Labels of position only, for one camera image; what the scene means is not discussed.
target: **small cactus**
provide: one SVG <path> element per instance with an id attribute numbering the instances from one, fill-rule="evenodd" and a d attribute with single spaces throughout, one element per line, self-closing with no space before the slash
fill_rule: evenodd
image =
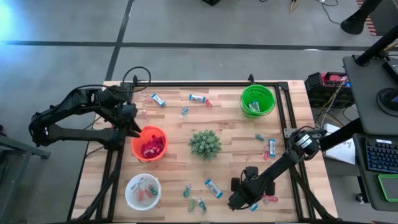
<path id="1" fill-rule="evenodd" d="M 214 159 L 221 151 L 220 138 L 213 130 L 193 134 L 188 145 L 191 146 L 191 153 L 203 160 Z"/>

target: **butcher block tabletop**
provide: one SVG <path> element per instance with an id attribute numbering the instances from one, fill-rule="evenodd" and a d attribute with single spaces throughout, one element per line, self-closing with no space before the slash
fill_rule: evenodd
<path id="1" fill-rule="evenodd" d="M 314 127 L 312 112 L 305 91 L 304 82 L 286 81 L 289 83 L 290 96 L 294 108 L 297 127 Z M 104 85 L 119 85 L 120 82 L 104 82 Z M 283 133 L 280 126 L 278 107 L 266 116 L 249 119 L 242 112 L 239 101 L 244 86 L 198 86 L 198 87 L 148 87 L 134 93 L 132 102 L 136 104 L 138 114 L 136 123 L 141 127 L 157 126 L 165 131 L 169 145 L 163 158 L 158 161 L 141 163 L 132 154 L 132 138 L 126 138 L 124 155 L 119 178 L 118 193 L 114 208 L 114 222 L 294 222 L 297 221 L 294 197 L 289 172 L 276 178 L 275 195 L 278 202 L 265 204 L 258 201 L 258 209 L 232 211 L 228 208 L 228 197 L 232 194 L 231 178 L 239 177 L 247 166 L 257 166 L 259 172 L 266 170 L 285 151 Z M 275 94 L 274 87 L 269 89 Z M 166 101 L 161 108 L 156 102 L 147 103 L 146 96 L 154 93 Z M 205 96 L 212 107 L 189 100 L 189 95 Z M 281 90 L 284 113 L 290 127 L 285 93 Z M 180 118 L 182 108 L 189 107 L 185 119 Z M 142 110 L 148 114 L 144 119 Z M 94 129 L 110 127 L 101 118 Z M 221 151 L 212 161 L 203 161 L 191 154 L 188 142 L 194 133 L 213 130 L 220 137 Z M 268 139 L 276 140 L 275 158 L 264 160 L 262 153 L 266 144 L 254 137 L 261 134 Z M 99 148 L 97 142 L 90 142 L 87 153 Z M 83 164 L 80 183 L 73 207 L 72 218 L 80 216 L 93 201 L 100 190 L 103 177 L 106 150 L 101 149 L 90 154 Z M 318 153 L 312 160 L 305 162 L 310 188 L 320 203 L 330 214 L 337 217 L 336 207 L 326 174 L 322 154 Z M 140 212 L 126 203 L 124 191 L 127 183 L 137 174 L 151 174 L 158 178 L 162 186 L 159 203 L 151 210 Z M 223 192 L 216 198 L 206 187 L 205 181 L 211 179 Z M 190 196 L 204 200 L 207 212 L 202 213 L 197 206 L 188 213 L 189 199 L 183 197 L 185 186 L 190 184 Z M 110 190 L 105 198 L 103 216 L 109 206 Z M 300 190 L 304 215 L 308 217 L 305 197 Z"/>

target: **orange bowl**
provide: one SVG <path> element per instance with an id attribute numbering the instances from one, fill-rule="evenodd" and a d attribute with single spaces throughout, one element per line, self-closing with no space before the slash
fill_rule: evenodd
<path id="1" fill-rule="evenodd" d="M 150 162 L 150 161 L 159 160 L 160 158 L 163 157 L 163 155 L 166 152 L 167 145 L 169 144 L 169 139 L 167 139 L 167 136 L 163 130 L 161 130 L 156 126 L 145 126 L 142 129 L 142 132 L 139 133 L 139 135 L 140 135 L 139 138 L 133 138 L 131 141 L 131 151 L 139 160 Z M 164 149 L 157 157 L 154 157 L 152 159 L 145 159 L 141 154 L 141 147 L 143 144 L 151 141 L 153 135 L 156 137 L 162 137 L 162 136 L 164 137 L 165 139 Z"/>

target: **keyboard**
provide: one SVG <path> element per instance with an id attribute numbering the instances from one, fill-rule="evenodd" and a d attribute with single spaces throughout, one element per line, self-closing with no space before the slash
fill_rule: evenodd
<path id="1" fill-rule="evenodd" d="M 398 174 L 398 145 L 392 141 L 366 139 L 368 169 Z"/>

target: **tripod leg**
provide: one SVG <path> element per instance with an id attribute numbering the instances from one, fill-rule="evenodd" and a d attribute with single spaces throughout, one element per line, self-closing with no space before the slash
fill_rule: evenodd
<path id="1" fill-rule="evenodd" d="M 366 18 L 377 8 L 380 2 L 381 0 L 365 1 L 358 11 L 341 23 L 341 29 L 354 35 L 362 33 Z"/>

